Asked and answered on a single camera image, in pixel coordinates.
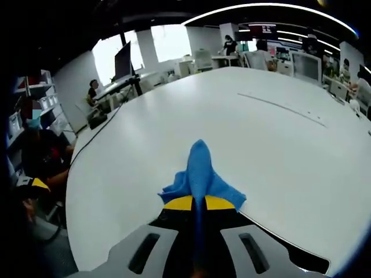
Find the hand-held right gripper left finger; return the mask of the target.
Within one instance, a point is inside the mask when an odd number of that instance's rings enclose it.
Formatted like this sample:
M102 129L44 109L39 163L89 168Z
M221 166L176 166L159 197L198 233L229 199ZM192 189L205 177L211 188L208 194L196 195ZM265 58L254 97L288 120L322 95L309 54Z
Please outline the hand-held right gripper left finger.
M142 225L111 248L105 263L71 277L162 277L178 233Z

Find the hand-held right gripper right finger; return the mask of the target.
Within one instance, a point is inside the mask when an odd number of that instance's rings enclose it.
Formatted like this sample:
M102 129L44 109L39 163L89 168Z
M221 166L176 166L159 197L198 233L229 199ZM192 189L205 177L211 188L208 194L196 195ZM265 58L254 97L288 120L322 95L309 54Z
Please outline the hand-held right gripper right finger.
M222 277L325 277L329 261L287 242L207 195L206 248Z

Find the person's left hand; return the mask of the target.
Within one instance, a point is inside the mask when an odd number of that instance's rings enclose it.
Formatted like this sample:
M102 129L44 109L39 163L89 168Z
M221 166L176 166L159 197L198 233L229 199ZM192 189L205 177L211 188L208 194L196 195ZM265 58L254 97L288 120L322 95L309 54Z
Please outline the person's left hand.
M35 224L36 223L35 206L37 204L37 201L34 199L26 199L22 201L22 204L26 210L26 216L28 221L32 224Z

